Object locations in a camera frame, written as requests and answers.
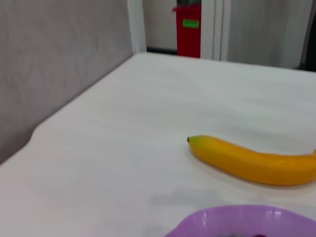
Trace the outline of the yellow banana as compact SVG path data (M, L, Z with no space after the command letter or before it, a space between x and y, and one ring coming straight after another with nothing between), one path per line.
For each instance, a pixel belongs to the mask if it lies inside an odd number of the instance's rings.
M307 155L261 153L212 136L187 138L195 157L236 177L267 185L316 181L316 151Z

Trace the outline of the red bin with green label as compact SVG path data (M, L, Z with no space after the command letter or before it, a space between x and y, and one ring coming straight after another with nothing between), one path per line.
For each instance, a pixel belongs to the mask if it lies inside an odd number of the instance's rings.
M200 58L201 3L174 7L176 14L177 55Z

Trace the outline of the purple wavy plastic bowl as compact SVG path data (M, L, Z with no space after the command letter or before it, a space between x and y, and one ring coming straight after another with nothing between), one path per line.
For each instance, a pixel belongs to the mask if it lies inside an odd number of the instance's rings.
M316 220L268 205L199 210L164 237L316 237Z

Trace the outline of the white curtain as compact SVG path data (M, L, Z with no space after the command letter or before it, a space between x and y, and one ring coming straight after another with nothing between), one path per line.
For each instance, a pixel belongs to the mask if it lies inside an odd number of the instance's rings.
M315 0L201 0L202 59L297 68Z

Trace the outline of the white post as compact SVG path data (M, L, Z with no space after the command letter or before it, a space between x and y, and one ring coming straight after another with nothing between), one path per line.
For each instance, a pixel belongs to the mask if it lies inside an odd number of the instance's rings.
M133 54L147 51L143 0L127 0Z

